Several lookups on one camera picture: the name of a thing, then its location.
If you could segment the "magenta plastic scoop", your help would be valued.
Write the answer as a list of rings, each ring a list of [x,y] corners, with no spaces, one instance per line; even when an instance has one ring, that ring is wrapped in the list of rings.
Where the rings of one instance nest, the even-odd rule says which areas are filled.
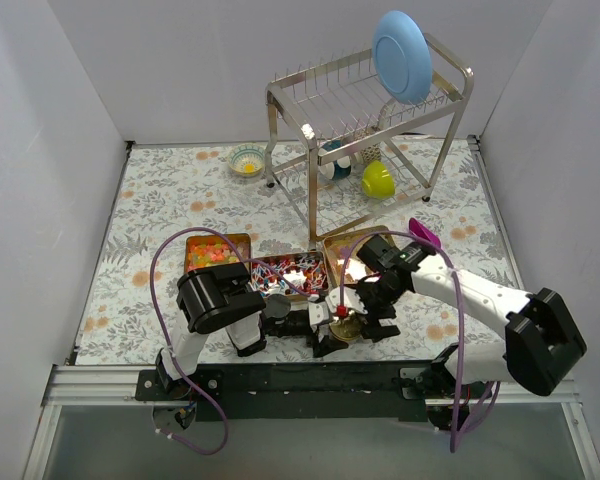
[[[416,218],[410,218],[408,222],[409,232],[418,238],[424,239],[429,243],[441,247],[441,241],[436,234],[424,226]]]

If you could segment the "tin of lollipops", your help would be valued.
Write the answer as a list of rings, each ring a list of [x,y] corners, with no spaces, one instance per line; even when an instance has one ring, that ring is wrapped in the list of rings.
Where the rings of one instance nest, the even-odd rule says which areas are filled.
[[[302,299],[293,284],[305,294],[327,290],[329,277],[322,253],[317,251],[260,257],[251,265],[251,286],[263,297],[280,294],[292,299]]]

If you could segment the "tin of gummy candies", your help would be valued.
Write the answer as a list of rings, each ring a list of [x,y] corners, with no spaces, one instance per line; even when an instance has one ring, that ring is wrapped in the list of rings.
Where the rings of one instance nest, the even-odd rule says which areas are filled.
[[[251,257],[251,237],[246,233],[227,234],[238,254],[217,235],[195,235],[186,240],[184,272],[236,263],[239,258]]]

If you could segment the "round wooden jar lid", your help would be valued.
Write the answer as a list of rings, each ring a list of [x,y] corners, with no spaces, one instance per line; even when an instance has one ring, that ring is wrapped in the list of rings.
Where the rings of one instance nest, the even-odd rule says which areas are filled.
[[[329,324],[331,334],[343,342],[351,342],[361,336],[364,322],[357,317],[348,319],[339,319]]]

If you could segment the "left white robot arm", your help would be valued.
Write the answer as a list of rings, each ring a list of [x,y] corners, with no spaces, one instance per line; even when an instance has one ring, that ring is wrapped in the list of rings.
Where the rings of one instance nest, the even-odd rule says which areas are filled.
[[[330,323],[331,313],[316,291],[309,294],[306,307],[295,309],[283,294],[263,296],[252,288],[248,274],[241,263],[184,274],[177,282],[176,304],[185,320],[173,329],[167,328],[155,285],[150,285],[166,342],[156,357],[156,381],[168,398],[180,400],[191,392],[192,375],[207,337],[219,330],[226,331],[240,357],[262,351],[267,336],[303,337],[316,358],[348,347],[345,341],[321,331]]]

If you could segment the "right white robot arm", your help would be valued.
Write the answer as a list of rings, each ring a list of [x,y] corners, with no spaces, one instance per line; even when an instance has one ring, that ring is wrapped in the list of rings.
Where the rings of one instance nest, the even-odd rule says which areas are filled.
[[[393,317],[393,305],[416,293],[456,308],[500,337],[491,344],[456,343],[419,374],[424,388],[444,397],[455,397],[474,382],[515,382],[546,397],[587,351],[562,296],[551,289],[529,293],[456,269],[426,240],[399,249],[375,234],[357,257],[379,276],[355,287],[369,321]]]

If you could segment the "tin of popsicle candies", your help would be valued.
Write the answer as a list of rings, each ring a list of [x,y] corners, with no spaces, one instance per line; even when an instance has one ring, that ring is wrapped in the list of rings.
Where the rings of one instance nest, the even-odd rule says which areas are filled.
[[[341,272],[344,265],[345,256],[351,253],[351,257],[345,269],[345,284],[354,285],[358,280],[367,276],[372,276],[374,271],[369,269],[357,257],[357,252],[362,246],[360,243],[355,249],[351,249],[353,244],[367,233],[377,233],[388,231],[385,225],[375,225],[363,229],[353,230],[351,232],[340,233],[326,237],[323,240],[323,251],[326,265],[329,271],[329,278],[333,287],[341,284]]]

